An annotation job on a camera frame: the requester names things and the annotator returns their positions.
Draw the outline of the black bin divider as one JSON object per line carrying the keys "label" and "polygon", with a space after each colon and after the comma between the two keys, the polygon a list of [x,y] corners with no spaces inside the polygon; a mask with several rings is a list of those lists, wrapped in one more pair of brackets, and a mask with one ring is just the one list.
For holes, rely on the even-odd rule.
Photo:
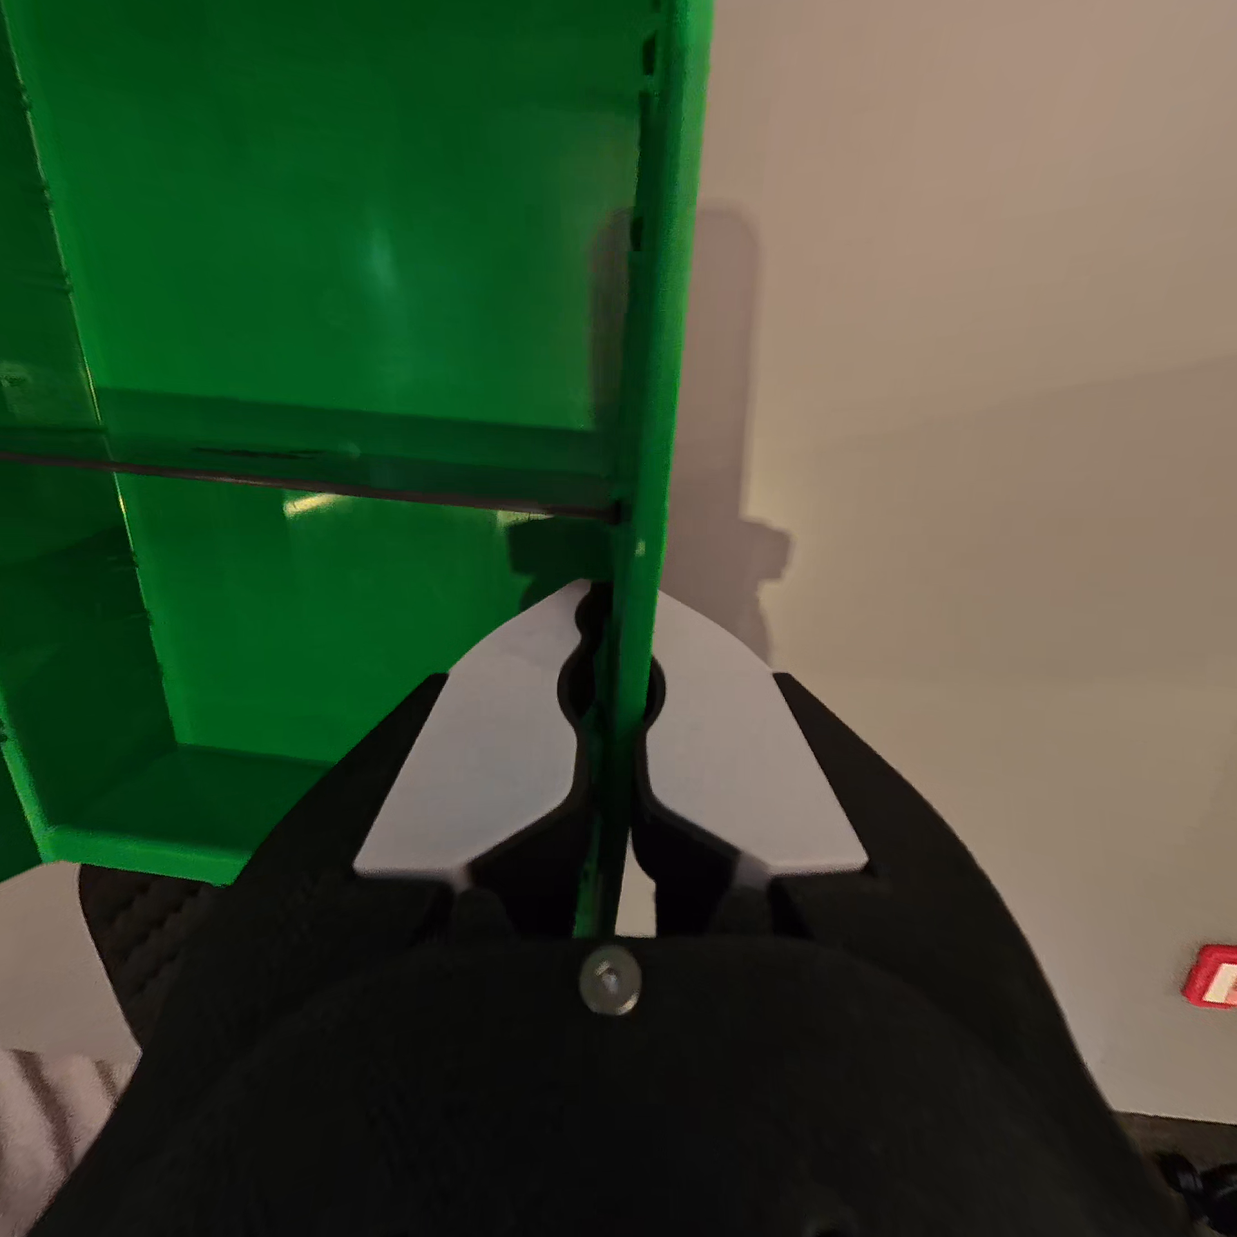
{"label": "black bin divider", "polygon": [[234,475],[217,469],[193,470],[167,466],[150,466],[133,462],[71,459],[65,456],[38,456],[16,451],[3,451],[3,463],[12,463],[46,470],[72,470],[112,476],[158,478],[159,481],[195,484],[195,485],[226,485],[246,490],[264,491],[296,491],[314,497],[352,498],[364,501],[398,503],[405,506],[435,506],[491,513],[516,513],[523,516],[539,516],[547,519],[573,519],[597,522],[616,528],[626,522],[625,506],[611,501],[604,506],[588,504],[554,504],[527,498],[488,498],[467,494],[449,494],[445,491],[417,490],[383,490],[371,485],[349,485],[339,482],[311,482],[304,478],[279,478],[268,475]]}

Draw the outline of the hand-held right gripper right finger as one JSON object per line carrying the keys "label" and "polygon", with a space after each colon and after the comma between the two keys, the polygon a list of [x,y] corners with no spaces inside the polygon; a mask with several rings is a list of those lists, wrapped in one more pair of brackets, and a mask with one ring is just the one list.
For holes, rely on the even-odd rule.
{"label": "hand-held right gripper right finger", "polygon": [[653,654],[630,839],[656,933],[701,934],[734,890],[865,872],[865,844],[767,663],[667,594]]}

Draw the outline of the pale striped cloth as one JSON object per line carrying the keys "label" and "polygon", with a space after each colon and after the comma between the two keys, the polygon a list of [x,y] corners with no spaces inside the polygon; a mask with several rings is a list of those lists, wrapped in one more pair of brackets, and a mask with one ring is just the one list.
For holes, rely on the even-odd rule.
{"label": "pale striped cloth", "polygon": [[2,1052],[2,1235],[37,1223],[111,1118],[136,1061]]}

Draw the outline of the green plastic bin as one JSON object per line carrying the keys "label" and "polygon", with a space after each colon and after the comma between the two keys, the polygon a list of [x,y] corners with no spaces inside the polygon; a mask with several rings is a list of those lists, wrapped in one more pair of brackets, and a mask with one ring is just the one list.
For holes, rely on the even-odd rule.
{"label": "green plastic bin", "polygon": [[3,4],[3,877],[231,883],[423,682],[586,581],[577,936],[653,669],[713,4]]}

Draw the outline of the black elbow pad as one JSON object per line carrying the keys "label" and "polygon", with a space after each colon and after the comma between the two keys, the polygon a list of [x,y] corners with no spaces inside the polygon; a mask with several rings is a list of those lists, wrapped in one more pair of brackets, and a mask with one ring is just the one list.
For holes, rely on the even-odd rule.
{"label": "black elbow pad", "polygon": [[87,936],[136,1045],[146,1049],[165,1005],[230,1023],[246,889],[83,865],[77,890]]}

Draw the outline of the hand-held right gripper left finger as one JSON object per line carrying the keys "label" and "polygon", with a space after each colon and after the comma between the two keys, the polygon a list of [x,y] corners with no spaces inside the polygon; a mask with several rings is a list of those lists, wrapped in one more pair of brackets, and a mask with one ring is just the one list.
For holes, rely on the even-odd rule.
{"label": "hand-held right gripper left finger", "polygon": [[354,871],[492,893],[520,934],[567,937],[594,836],[586,581],[519,613],[449,671]]}

